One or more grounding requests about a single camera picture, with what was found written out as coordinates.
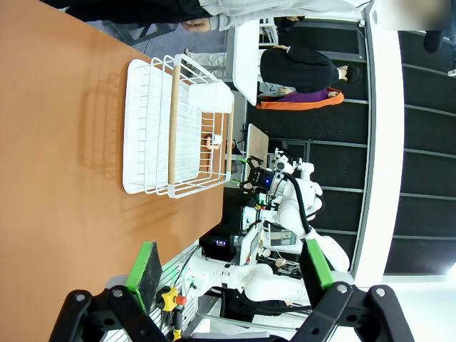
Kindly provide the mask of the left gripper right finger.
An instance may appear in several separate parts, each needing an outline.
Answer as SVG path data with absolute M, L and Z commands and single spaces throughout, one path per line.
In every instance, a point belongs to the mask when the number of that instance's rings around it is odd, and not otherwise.
M 367 291 L 331 275 L 318 242 L 304 242 L 299 264 L 312 312 L 299 328 L 300 341 L 329 341 L 338 327 L 351 327 L 360 341 L 414 341 L 394 290 Z

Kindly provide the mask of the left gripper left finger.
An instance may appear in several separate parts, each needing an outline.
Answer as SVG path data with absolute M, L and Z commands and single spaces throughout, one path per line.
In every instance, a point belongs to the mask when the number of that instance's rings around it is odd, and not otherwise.
M 94 296 L 76 289 L 68 293 L 50 341 L 102 341 L 109 331 L 123 330 L 131 341 L 166 341 L 150 318 L 162 266 L 157 242 L 143 242 L 124 284 Z

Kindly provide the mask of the person's right hand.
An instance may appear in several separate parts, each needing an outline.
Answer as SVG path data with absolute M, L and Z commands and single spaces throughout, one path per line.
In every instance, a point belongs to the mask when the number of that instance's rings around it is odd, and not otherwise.
M 190 32 L 205 33 L 211 30 L 210 20 L 208 18 L 193 19 L 184 21 L 181 26 Z

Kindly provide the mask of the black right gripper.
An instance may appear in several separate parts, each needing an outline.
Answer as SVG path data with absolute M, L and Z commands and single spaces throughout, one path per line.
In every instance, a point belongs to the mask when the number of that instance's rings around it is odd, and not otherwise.
M 250 169 L 248 180 L 243 182 L 233 180 L 243 195 L 256 195 L 257 190 L 268 192 L 271 189 L 274 173 L 261 168 L 264 164 L 262 159 L 250 155 L 249 157 L 239 158 L 238 161 L 248 165 Z

